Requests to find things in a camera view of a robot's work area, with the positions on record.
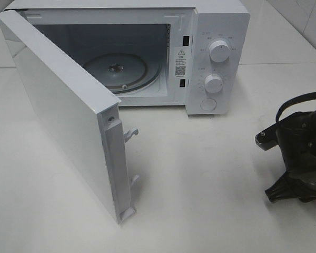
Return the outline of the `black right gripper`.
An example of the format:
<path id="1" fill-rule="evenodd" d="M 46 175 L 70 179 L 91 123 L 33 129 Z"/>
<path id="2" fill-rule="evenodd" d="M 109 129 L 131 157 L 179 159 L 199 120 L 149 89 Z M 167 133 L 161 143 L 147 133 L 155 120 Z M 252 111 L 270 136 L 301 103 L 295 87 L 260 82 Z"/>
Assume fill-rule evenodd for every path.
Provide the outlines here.
<path id="1" fill-rule="evenodd" d="M 316 113 L 296 112 L 264 129 L 276 133 L 286 172 L 265 194 L 271 203 L 285 199 L 316 200 Z"/>

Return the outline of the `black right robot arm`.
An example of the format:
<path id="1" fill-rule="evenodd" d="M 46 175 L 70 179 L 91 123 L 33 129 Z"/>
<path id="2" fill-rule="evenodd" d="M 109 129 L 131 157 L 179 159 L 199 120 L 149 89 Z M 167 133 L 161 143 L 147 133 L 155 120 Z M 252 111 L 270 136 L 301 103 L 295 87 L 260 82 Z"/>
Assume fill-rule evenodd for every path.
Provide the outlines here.
<path id="1" fill-rule="evenodd" d="M 270 202 L 316 199 L 316 110 L 295 112 L 255 136 L 262 150 L 279 146 L 285 173 L 265 191 Z"/>

